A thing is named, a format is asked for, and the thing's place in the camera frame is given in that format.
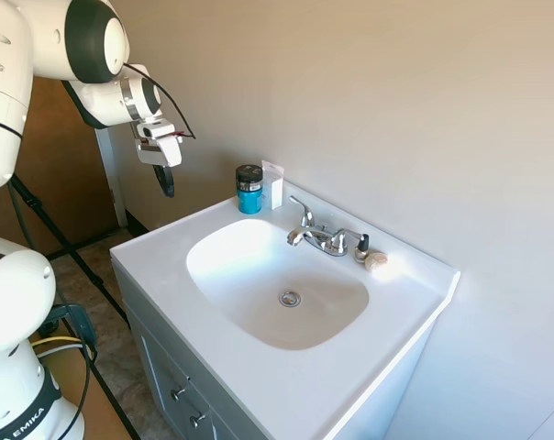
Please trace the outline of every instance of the black lid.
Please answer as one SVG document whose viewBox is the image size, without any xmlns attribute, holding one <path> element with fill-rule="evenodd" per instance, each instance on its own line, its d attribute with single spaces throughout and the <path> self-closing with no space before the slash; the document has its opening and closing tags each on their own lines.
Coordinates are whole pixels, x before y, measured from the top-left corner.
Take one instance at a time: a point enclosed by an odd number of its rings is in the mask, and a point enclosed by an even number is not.
<svg viewBox="0 0 554 440">
<path fill-rule="evenodd" d="M 240 165 L 237 168 L 237 181 L 245 183 L 262 181 L 262 168 L 259 165 Z"/>
</svg>

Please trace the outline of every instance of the white countertop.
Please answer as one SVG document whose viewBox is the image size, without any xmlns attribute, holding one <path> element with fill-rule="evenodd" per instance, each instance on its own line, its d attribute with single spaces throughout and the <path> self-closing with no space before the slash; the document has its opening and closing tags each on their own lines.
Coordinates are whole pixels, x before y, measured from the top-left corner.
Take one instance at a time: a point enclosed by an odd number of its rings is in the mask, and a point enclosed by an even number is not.
<svg viewBox="0 0 554 440">
<path fill-rule="evenodd" d="M 112 257 L 268 438 L 332 439 L 446 307 L 460 273 L 290 183 L 284 192 L 274 211 L 245 215 L 230 199 L 115 247 Z M 318 224 L 368 233 L 372 248 L 405 263 L 402 276 L 379 281 L 351 251 L 336 258 L 368 286 L 369 303 L 339 334 L 304 350 L 249 335 L 207 300 L 186 266 L 194 245 L 242 219 L 269 221 L 285 240 L 302 216 L 290 194 L 312 208 Z"/>
</svg>

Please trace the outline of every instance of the faucet spout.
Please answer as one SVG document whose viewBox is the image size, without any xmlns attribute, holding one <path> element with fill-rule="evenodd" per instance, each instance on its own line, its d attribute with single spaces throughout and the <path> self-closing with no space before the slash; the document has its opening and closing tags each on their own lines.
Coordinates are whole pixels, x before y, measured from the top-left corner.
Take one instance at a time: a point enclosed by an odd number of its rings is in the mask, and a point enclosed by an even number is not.
<svg viewBox="0 0 554 440">
<path fill-rule="evenodd" d="M 313 237 L 316 234 L 323 235 L 324 227 L 323 226 L 311 226 L 311 227 L 299 226 L 296 229 L 294 229 L 292 232 L 287 234 L 287 244 L 290 246 L 297 246 L 301 243 L 304 237 Z"/>
</svg>

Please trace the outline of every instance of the wooden panel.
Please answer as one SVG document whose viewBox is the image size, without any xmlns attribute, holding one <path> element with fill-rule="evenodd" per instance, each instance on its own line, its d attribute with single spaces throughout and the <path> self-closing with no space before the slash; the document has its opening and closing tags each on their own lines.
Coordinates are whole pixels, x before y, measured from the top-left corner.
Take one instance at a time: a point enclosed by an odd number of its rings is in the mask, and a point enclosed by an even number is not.
<svg viewBox="0 0 554 440">
<path fill-rule="evenodd" d="M 71 242 L 117 227 L 95 132 L 59 81 L 35 78 L 17 175 Z M 21 206 L 39 250 L 47 254 L 61 249 L 36 215 Z M 0 237 L 24 244 L 15 221 L 3 188 Z"/>
</svg>

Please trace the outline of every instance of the vanity cabinet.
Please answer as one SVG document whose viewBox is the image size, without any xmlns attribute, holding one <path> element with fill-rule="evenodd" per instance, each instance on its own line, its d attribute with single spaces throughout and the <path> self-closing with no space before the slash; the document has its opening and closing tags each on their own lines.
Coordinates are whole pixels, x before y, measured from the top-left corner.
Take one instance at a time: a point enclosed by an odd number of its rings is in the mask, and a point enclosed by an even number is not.
<svg viewBox="0 0 554 440">
<path fill-rule="evenodd" d="M 183 440 L 267 440 L 196 354 L 174 332 L 126 272 L 118 285 L 151 392 Z M 336 440 L 383 440 L 430 328 L 336 435 Z"/>
<path fill-rule="evenodd" d="M 150 390 L 172 429 L 183 440 L 266 440 L 134 281 L 115 271 Z"/>
<path fill-rule="evenodd" d="M 237 440 L 131 309 L 127 316 L 157 406 L 173 430 L 183 440 Z"/>
</svg>

